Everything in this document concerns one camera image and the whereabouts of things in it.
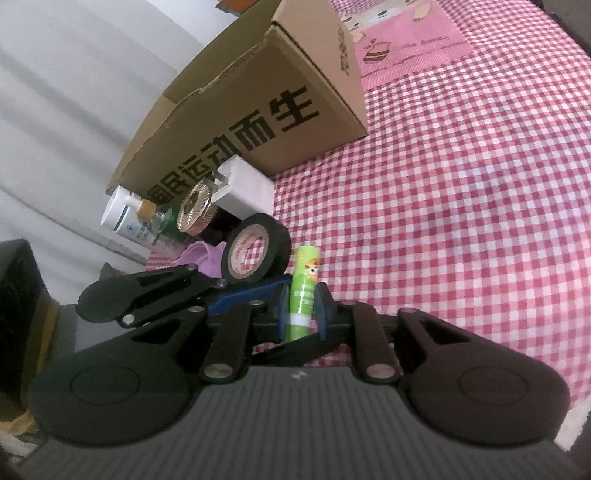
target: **glue stick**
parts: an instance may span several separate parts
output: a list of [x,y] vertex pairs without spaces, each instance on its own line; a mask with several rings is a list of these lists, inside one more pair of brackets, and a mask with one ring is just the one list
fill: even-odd
[[286,342],[310,333],[314,312],[314,290],[318,281],[320,249],[312,245],[302,245],[295,254],[291,281],[290,324],[285,335]]

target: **cartoon print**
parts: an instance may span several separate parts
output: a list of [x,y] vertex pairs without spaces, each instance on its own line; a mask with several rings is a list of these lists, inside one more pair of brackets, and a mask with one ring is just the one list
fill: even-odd
[[313,258],[312,260],[308,260],[304,265],[306,269],[306,278],[309,280],[316,281],[318,279],[318,259]]
[[365,30],[367,28],[401,14],[412,5],[415,22],[425,18],[431,10],[431,0],[386,0],[365,12],[347,15],[341,20],[353,35],[353,41],[357,43],[366,37]]
[[371,45],[364,47],[365,50],[368,50],[368,52],[363,57],[363,61],[365,63],[380,62],[388,56],[388,53],[390,53],[390,42],[389,41],[376,43],[376,40],[377,40],[376,38],[373,38],[371,41]]

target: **red and white gingham fabric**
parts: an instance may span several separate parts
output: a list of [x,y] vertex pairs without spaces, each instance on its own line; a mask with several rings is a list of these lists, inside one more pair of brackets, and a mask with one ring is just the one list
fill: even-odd
[[277,176],[275,217],[336,299],[425,310],[586,397],[591,60],[528,0],[440,3],[475,52],[367,92],[369,135]]

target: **black circular pad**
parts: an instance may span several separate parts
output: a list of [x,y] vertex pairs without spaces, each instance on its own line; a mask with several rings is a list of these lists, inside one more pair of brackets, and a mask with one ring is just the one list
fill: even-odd
[[109,405],[132,397],[140,385],[139,375],[133,370],[103,365],[77,374],[70,384],[70,391],[86,403]]
[[481,445],[547,438],[569,407],[566,384],[550,367],[487,341],[432,349],[408,395],[427,423]]
[[29,385],[40,427],[72,443],[131,443],[186,410],[192,387],[165,345],[124,335],[50,363]]

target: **tape roll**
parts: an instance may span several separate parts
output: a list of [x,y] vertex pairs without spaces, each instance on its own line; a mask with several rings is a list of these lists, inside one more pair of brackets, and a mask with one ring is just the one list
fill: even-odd
[[[248,249],[262,241],[263,253],[251,267],[244,267]],[[231,283],[254,283],[282,275],[290,262],[291,238],[282,224],[266,213],[256,213],[236,227],[222,255],[222,276]]]

